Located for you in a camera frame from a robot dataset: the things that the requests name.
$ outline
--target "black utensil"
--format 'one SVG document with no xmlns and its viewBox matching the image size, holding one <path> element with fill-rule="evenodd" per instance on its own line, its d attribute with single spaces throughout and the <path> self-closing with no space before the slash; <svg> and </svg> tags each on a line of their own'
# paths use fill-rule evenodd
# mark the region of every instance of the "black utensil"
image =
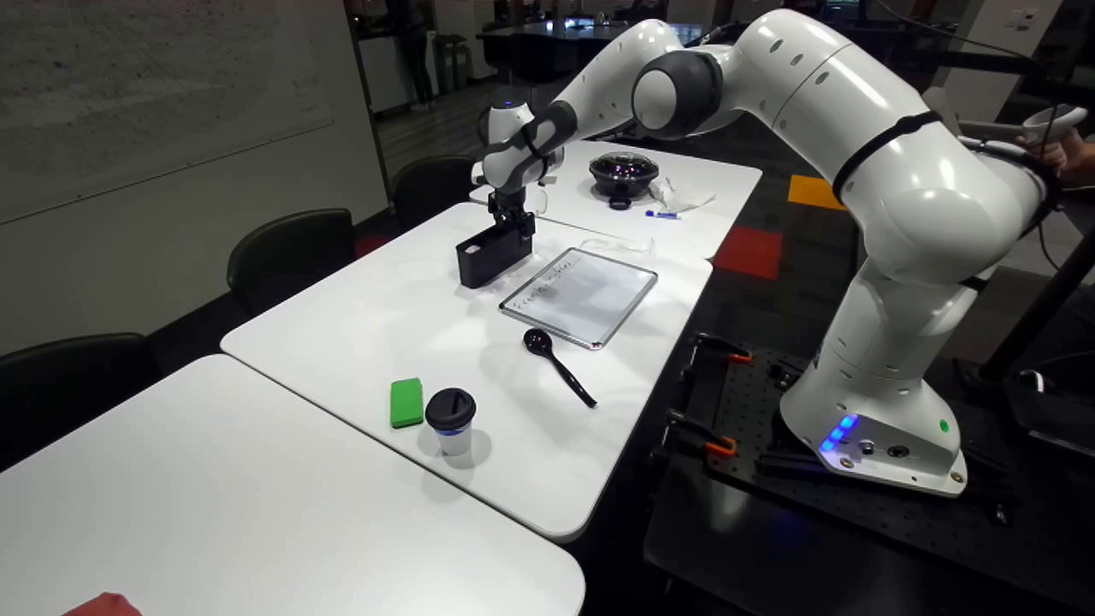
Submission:
<svg viewBox="0 0 1095 616">
<path fill-rule="evenodd" d="M 545 328 L 524 331 L 524 348 L 545 356 L 553 366 L 553 374 L 586 402 L 586 408 L 596 408 L 580 377 L 569 366 L 562 366 L 562 361 L 552 352 L 552 335 Z"/>
</svg>

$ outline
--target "hand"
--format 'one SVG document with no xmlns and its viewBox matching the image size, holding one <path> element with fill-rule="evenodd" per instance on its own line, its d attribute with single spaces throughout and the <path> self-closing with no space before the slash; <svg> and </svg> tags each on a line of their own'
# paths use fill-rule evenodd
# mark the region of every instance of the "hand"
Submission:
<svg viewBox="0 0 1095 616">
<path fill-rule="evenodd" d="M 1039 150 L 1065 184 L 1095 184 L 1095 141 L 1073 131 Z"/>
</svg>

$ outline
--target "floor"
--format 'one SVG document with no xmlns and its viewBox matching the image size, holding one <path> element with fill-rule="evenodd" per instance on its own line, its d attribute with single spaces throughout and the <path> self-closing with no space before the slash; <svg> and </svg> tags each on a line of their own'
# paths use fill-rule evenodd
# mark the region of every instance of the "floor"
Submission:
<svg viewBox="0 0 1095 616">
<path fill-rule="evenodd" d="M 442 101 L 428 115 L 402 115 L 375 123 L 375 136 L 387 159 L 387 176 L 395 177 L 413 159 L 435 153 L 475 153 L 475 123 L 489 101 L 509 97 L 507 87 L 475 87 Z M 517 91 L 534 104 L 545 104 L 558 87 Z M 737 344 L 767 344 L 792 352 L 813 352 L 825 323 L 832 318 L 844 280 L 853 277 L 853 218 L 844 212 L 794 208 L 787 205 L 787 177 L 809 176 L 812 169 L 772 141 L 761 123 L 743 120 L 722 135 L 686 141 L 686 143 L 648 143 L 681 153 L 698 153 L 711 163 L 737 163 L 763 169 L 763 182 L 748 198 L 740 228 L 781 234 L 781 277 L 755 280 L 746 275 L 715 272 L 705 301 L 695 312 L 695 328 L 711 328 Z M 395 234 L 384 218 L 363 222 L 363 234 Z M 987 361 L 1030 299 L 1044 289 L 1044 272 L 999 272 L 996 283 L 987 290 L 976 315 L 963 326 L 953 344 L 957 361 Z M 211 352 L 218 335 L 228 331 L 246 315 L 232 299 L 217 299 L 211 305 L 192 312 L 171 328 L 154 335 L 154 346 L 171 366 L 192 356 Z M 1088 339 L 1095 346 L 1095 301 L 1079 299 L 1056 318 L 1065 339 L 1073 346 Z M 593 616 L 617 613 L 675 613 L 675 616 L 737 616 L 740 611 L 720 605 L 705 594 L 695 594 L 670 574 L 642 561 L 642 533 L 657 501 L 662 466 L 649 460 L 657 437 L 657 418 L 675 404 L 676 383 L 675 366 L 681 352 L 663 371 L 657 396 L 649 402 L 648 423 L 637 427 L 629 451 L 624 457 L 611 485 L 601 496 L 593 533 L 573 546 L 576 557 L 588 574 Z"/>
</svg>

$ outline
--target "white table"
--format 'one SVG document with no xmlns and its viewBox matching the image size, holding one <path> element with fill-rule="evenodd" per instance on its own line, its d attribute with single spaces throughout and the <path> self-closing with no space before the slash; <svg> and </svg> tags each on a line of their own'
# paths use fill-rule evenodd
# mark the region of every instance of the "white table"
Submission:
<svg viewBox="0 0 1095 616">
<path fill-rule="evenodd" d="M 210 356 L 0 475 L 0 613 L 580 613 L 580 566 Z"/>
<path fill-rule="evenodd" d="M 624 212 L 608 208 L 608 198 L 593 189 L 588 166 L 611 150 L 649 159 L 662 177 L 675 184 L 676 198 L 698 208 L 676 212 L 676 218 L 657 218 L 648 217 L 663 212 L 653 197 L 640 197 Z M 573 141 L 565 143 L 565 166 L 553 172 L 553 177 L 545 189 L 528 189 L 528 208 L 552 222 L 618 237 L 653 249 L 663 259 L 711 259 L 746 208 L 761 176 L 761 169 L 743 166 L 720 166 L 601 141 Z"/>
<path fill-rule="evenodd" d="M 483 208 L 447 208 L 228 331 L 221 348 L 545 539 L 569 541 L 588 525 L 711 272 L 540 222 L 530 259 L 470 290 L 456 275 L 456 242 L 486 228 Z M 662 275 L 607 348 L 558 344 L 596 412 L 519 346 L 528 326 L 499 312 L 565 247 Z M 428 395 L 461 386 L 475 396 L 471 460 L 442 460 L 431 427 L 389 427 L 387 395 L 404 377 L 422 377 Z"/>
</svg>

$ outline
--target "person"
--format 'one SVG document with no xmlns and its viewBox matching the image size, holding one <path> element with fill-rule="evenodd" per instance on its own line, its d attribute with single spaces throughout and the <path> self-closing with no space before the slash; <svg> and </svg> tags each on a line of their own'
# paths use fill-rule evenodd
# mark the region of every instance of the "person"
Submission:
<svg viewBox="0 0 1095 616">
<path fill-rule="evenodd" d="M 431 28 L 428 0 L 387 0 L 387 21 L 397 36 L 402 59 L 410 71 L 413 104 L 410 110 L 428 110 L 435 101 L 431 75 L 423 71 L 423 46 Z"/>
<path fill-rule="evenodd" d="M 1068 131 L 1044 147 L 1044 166 L 1056 169 L 1062 184 L 1095 184 L 1095 136 Z"/>
</svg>

